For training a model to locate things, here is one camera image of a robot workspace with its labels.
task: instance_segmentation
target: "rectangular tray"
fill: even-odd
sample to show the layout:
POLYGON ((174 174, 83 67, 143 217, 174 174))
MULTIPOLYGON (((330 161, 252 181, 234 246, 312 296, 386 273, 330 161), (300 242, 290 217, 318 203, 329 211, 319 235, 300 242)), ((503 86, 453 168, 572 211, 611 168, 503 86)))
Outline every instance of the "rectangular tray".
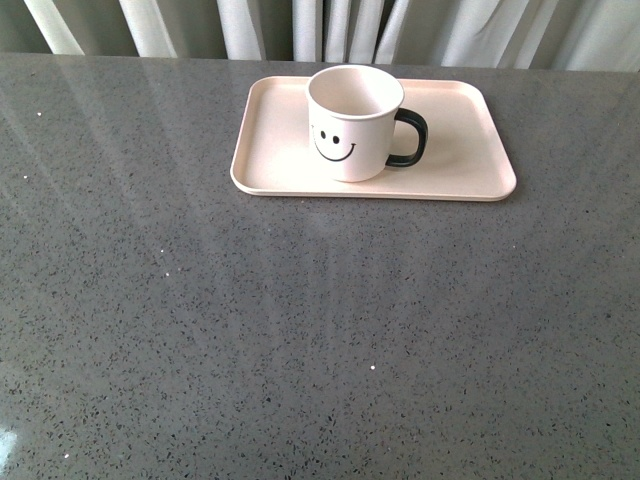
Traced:
MULTIPOLYGON (((495 201, 516 187, 509 158, 480 91, 463 82, 400 80, 403 107, 420 113, 429 140, 417 165, 386 167, 343 183, 317 174, 309 158, 307 77, 267 77, 249 91, 231 164, 236 186, 252 195, 495 201)), ((417 135, 396 123, 392 153, 415 151, 417 135)))

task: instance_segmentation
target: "black mug handle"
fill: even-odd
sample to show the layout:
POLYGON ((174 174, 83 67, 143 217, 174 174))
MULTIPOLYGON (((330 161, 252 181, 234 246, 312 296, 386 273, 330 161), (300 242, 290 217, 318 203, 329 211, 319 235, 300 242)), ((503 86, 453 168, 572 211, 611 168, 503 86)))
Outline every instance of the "black mug handle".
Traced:
POLYGON ((429 127, 422 116, 412 110, 399 108, 395 119, 399 122, 408 123, 418 132, 418 150, 413 155, 389 155, 386 165, 389 167, 410 167, 418 163, 422 158, 424 148, 427 146, 429 138, 429 127))

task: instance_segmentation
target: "mug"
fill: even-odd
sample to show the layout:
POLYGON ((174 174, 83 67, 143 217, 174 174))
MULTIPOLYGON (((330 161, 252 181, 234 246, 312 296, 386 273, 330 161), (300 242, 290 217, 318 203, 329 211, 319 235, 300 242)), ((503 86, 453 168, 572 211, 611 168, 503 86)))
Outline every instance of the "mug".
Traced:
POLYGON ((309 148, 324 172, 342 182, 360 182, 385 166, 418 163, 429 135, 418 113, 401 108, 404 89, 392 75, 364 65, 340 65, 311 77, 305 90, 309 103, 309 148), (395 122, 418 132, 412 155, 390 154, 395 122))

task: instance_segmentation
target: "curtain fold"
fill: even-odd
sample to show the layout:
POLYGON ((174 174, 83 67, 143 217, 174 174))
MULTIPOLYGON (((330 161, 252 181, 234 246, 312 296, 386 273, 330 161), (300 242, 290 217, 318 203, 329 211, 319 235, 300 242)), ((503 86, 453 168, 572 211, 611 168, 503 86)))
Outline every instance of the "curtain fold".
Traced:
POLYGON ((0 51, 640 70, 640 0, 2 0, 0 51))

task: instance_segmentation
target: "smiley face mouth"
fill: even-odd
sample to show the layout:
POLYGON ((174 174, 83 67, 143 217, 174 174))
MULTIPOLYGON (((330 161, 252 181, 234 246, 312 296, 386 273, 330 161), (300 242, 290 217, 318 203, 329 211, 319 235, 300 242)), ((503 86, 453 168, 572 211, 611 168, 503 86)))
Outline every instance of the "smiley face mouth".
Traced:
POLYGON ((318 142, 316 142, 316 136, 315 134, 312 135, 313 136, 313 143, 316 146, 316 150, 318 150, 318 153, 320 155, 322 155, 322 158, 329 160, 330 162, 342 162, 343 160, 346 160, 347 158, 349 158, 349 156, 353 153, 353 149, 356 147, 355 143, 351 144, 351 149, 349 150, 349 152, 341 158, 331 158, 331 157, 327 157, 324 153, 322 153, 322 151, 320 150, 320 147, 318 147, 318 142))

